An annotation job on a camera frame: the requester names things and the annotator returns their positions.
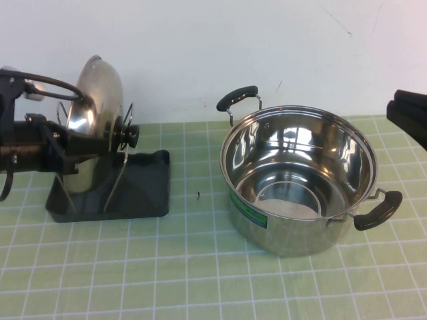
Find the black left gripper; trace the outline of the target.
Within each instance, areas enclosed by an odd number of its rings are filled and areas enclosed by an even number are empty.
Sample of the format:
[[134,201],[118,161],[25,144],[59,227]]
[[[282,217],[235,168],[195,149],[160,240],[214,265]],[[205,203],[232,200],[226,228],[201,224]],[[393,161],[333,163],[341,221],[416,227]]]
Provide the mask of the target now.
[[35,147],[30,152],[34,158],[33,171],[74,175],[79,172],[77,156],[98,157],[109,153],[107,138],[65,130],[42,114],[27,113],[25,121],[38,134],[35,142],[30,143]]

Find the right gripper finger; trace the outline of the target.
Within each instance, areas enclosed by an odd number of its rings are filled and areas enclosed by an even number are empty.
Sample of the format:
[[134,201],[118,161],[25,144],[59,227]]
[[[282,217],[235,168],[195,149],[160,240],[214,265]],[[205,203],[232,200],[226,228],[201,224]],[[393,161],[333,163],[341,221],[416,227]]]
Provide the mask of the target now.
[[425,94],[399,89],[394,94],[394,103],[399,108],[410,107],[425,109],[427,105],[427,97]]
[[390,101],[386,118],[426,150],[426,106]]

